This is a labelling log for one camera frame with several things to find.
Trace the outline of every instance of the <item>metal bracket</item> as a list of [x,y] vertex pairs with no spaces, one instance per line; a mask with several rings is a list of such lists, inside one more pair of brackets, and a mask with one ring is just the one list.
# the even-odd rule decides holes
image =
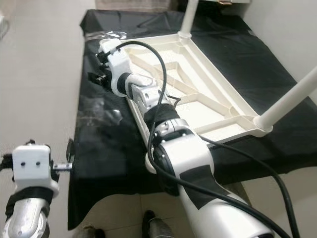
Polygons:
[[221,5],[232,5],[232,0],[218,0]]
[[54,171],[59,171],[59,172],[69,172],[73,168],[72,163],[62,163],[62,164],[54,164],[53,165],[53,170]]

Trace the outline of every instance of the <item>black strap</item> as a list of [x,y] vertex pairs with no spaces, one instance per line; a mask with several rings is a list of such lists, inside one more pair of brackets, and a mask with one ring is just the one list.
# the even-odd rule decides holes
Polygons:
[[[150,109],[147,113],[144,114],[144,122],[148,126],[148,129],[151,130],[151,127],[153,125],[153,118],[157,111],[157,106]],[[175,118],[180,118],[180,116],[177,114],[177,111],[175,110],[174,106],[171,104],[161,104],[158,111],[158,116],[155,121],[155,126],[158,126],[162,122],[166,120],[171,120]]]
[[8,200],[6,205],[5,214],[7,220],[12,216],[14,205],[17,201],[27,198],[41,198],[51,204],[53,199],[53,191],[46,187],[27,187],[13,195]]
[[125,81],[127,80],[127,77],[130,76],[130,74],[131,73],[123,73],[118,78],[118,82],[117,82],[118,91],[124,95],[127,95],[127,91],[125,90]]

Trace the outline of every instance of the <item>black plastic sheet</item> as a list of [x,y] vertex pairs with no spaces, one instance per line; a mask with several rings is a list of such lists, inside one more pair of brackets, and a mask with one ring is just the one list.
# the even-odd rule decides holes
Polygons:
[[[183,13],[136,13],[89,10],[81,27],[85,37],[83,72],[75,132],[75,161],[70,178],[68,228],[75,228],[100,199],[116,194],[161,191],[157,176],[144,165],[146,149],[125,99],[88,81],[101,74],[95,57],[99,40],[113,34],[127,39],[176,33]],[[192,39],[262,114],[294,79],[269,48],[237,16],[196,17]],[[263,138],[246,136],[228,144],[269,163],[279,173],[316,166],[317,107],[306,99]],[[213,148],[215,178],[221,184],[267,176],[256,163],[222,148]]]

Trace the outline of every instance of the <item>white plastic bracket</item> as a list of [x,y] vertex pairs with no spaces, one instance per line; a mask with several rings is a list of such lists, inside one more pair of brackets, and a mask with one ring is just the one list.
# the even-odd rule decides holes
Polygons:
[[119,97],[125,97],[126,95],[118,91],[118,79],[121,74],[132,73],[132,71],[130,69],[130,58],[125,50],[115,50],[115,47],[120,44],[121,41],[119,39],[101,40],[99,51],[103,51],[104,53],[111,52],[111,54],[108,56],[108,65],[112,73],[111,89],[115,95]]
[[187,3],[187,8],[186,8],[185,16],[183,19],[182,27],[180,31],[178,32],[179,37],[182,39],[192,37],[192,34],[190,34],[190,31],[192,29],[192,25],[194,22],[198,2],[199,2],[198,0],[189,0]]
[[12,152],[15,192],[27,187],[46,187],[59,193],[59,185],[51,177],[50,148],[46,145],[22,145]]

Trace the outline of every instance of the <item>black tape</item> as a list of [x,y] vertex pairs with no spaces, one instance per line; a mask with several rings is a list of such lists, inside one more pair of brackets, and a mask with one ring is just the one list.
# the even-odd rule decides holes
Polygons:
[[17,201],[27,198],[41,198],[51,204],[53,199],[53,191],[46,187],[27,187],[13,195],[8,200],[5,209],[5,215],[7,220],[12,216],[14,205]]
[[[153,158],[155,163],[161,169],[163,169],[168,174],[175,176],[172,163],[170,162],[168,154],[166,153],[162,145],[159,145],[158,147],[154,148]],[[165,192],[167,192],[169,195],[172,195],[172,196],[179,195],[177,183],[167,179],[164,176],[161,176],[160,174],[158,174],[158,179],[159,179],[159,183],[161,187],[163,188]]]
[[[210,166],[204,165],[200,167],[196,167],[190,170],[187,170],[183,173],[181,173],[180,178],[193,183],[199,187],[204,187],[205,189],[209,189],[211,191],[228,195],[229,192],[222,188],[214,179]],[[195,190],[192,190],[190,188],[184,187],[185,191],[190,198],[190,200],[193,202],[193,204],[197,207],[197,209],[202,208],[210,201],[216,199],[215,197],[212,197],[210,195],[206,195],[200,192],[197,192]]]
[[123,73],[120,75],[118,82],[117,82],[117,88],[118,91],[124,95],[127,95],[127,92],[125,90],[125,80],[127,79],[127,77],[130,76],[131,73]]
[[[144,122],[148,126],[149,130],[151,130],[151,127],[153,125],[153,118],[156,113],[156,110],[157,106],[153,107],[147,113],[144,114]],[[161,104],[158,110],[158,116],[155,121],[155,126],[158,126],[166,120],[171,120],[175,118],[180,118],[180,116],[177,114],[177,111],[175,110],[174,106],[171,104]]]
[[264,234],[264,235],[259,235],[259,238],[274,238],[272,234]]

